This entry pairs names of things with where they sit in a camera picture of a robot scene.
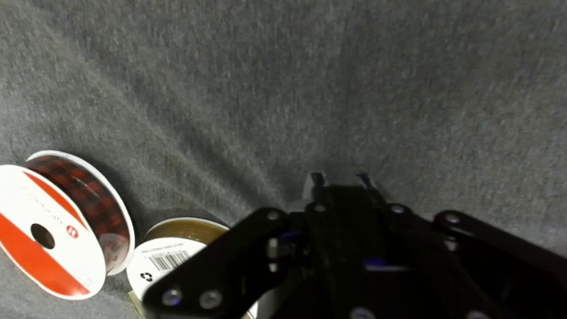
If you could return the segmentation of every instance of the spool hole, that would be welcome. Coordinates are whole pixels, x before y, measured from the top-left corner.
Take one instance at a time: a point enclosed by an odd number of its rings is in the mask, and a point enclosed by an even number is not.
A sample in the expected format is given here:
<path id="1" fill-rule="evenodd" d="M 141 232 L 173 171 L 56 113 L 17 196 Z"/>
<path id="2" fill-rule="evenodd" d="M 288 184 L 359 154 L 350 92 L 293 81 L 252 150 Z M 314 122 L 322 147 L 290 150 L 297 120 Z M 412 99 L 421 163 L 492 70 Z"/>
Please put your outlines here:
<path id="1" fill-rule="evenodd" d="M 33 235 L 43 248 L 47 248 L 47 249 L 54 249 L 56 248 L 56 239 L 54 239 L 52 232 L 47 226 L 43 226 L 40 223 L 34 223 L 33 225 Z"/>

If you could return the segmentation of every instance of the screw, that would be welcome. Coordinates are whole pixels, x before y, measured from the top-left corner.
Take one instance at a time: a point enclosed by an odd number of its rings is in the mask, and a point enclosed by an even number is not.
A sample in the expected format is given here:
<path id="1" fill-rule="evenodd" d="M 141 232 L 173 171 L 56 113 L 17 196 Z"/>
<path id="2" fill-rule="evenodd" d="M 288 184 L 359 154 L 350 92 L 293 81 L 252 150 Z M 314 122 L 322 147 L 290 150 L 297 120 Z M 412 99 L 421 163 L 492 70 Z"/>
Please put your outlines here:
<path id="1" fill-rule="evenodd" d="M 272 272 L 279 272 L 281 267 L 279 267 L 277 262 L 270 262 L 270 264 L 268 264 L 268 269 L 270 269 Z"/>
<path id="2" fill-rule="evenodd" d="M 451 223 L 460 223 L 461 217 L 458 214 L 446 214 L 446 219 L 451 221 Z"/>
<path id="3" fill-rule="evenodd" d="M 318 203 L 314 209 L 316 209 L 318 212 L 327 212 L 327 207 L 325 207 L 323 203 Z"/>
<path id="4" fill-rule="evenodd" d="M 270 210 L 270 212 L 268 212 L 268 219 L 281 219 L 281 212 Z"/>
<path id="5" fill-rule="evenodd" d="M 183 301 L 183 292 L 180 288 L 169 288 L 162 295 L 164 304 L 178 306 Z"/>
<path id="6" fill-rule="evenodd" d="M 405 214 L 407 212 L 407 207 L 405 205 L 399 205 L 399 203 L 394 203 L 391 205 L 391 209 L 398 214 Z"/>
<path id="7" fill-rule="evenodd" d="M 268 258 L 279 258 L 281 241 L 277 237 L 270 237 L 268 241 Z"/>
<path id="8" fill-rule="evenodd" d="M 446 246 L 449 251 L 458 251 L 458 248 L 460 248 L 456 239 L 446 239 Z"/>
<path id="9" fill-rule="evenodd" d="M 485 311 L 474 310 L 474 311 L 469 311 L 469 313 L 467 313 L 467 319 L 492 319 L 492 317 L 486 315 Z"/>
<path id="10" fill-rule="evenodd" d="M 376 319 L 376 315 L 369 308 L 359 306 L 353 308 L 352 319 Z"/>
<path id="11" fill-rule="evenodd" d="M 222 303 L 224 303 L 224 294 L 215 288 L 203 292 L 199 297 L 199 304 L 205 310 L 213 310 L 213 308 L 221 306 Z"/>

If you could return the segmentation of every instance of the barcode label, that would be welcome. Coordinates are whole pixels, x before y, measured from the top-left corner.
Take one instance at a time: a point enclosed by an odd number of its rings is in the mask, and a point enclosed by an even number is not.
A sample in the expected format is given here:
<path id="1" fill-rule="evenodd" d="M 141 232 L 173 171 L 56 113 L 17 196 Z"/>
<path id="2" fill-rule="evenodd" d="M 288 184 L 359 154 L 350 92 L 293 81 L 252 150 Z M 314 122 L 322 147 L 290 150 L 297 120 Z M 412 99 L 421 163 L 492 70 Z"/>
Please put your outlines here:
<path id="1" fill-rule="evenodd" d="M 183 249 L 150 256 L 150 260 L 162 271 L 173 271 L 189 258 L 190 253 Z"/>

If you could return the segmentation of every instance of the red ribbon spool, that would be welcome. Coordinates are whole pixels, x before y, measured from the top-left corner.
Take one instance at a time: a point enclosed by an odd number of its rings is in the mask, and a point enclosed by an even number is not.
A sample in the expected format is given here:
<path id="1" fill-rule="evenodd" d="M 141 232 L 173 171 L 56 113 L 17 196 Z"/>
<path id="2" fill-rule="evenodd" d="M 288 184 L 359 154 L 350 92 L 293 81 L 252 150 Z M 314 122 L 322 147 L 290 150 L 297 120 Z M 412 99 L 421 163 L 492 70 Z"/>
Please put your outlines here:
<path id="1" fill-rule="evenodd" d="M 104 173 L 73 154 L 43 150 L 24 166 L 0 166 L 0 241 L 45 290 L 88 299 L 107 274 L 127 269 L 135 230 Z"/>

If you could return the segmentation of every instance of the ribbon spool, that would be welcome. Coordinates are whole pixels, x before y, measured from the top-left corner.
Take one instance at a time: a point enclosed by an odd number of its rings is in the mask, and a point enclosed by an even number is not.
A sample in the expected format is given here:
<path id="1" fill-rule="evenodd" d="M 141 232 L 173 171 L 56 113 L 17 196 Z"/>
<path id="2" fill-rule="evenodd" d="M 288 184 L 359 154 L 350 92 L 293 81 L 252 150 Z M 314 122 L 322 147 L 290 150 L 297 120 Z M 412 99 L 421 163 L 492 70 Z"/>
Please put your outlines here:
<path id="1" fill-rule="evenodd" d="M 148 230 L 144 242 L 137 246 L 135 256 L 127 269 L 135 294 L 132 299 L 139 310 L 144 311 L 139 301 L 155 281 L 167 276 L 228 230 L 228 226 L 203 217 L 171 217 Z M 247 319 L 256 315 L 258 304 L 247 313 Z"/>
<path id="2" fill-rule="evenodd" d="M 102 171 L 73 154 L 43 150 L 22 166 L 0 166 L 0 242 L 43 290 L 88 299 L 127 269 L 135 230 Z"/>

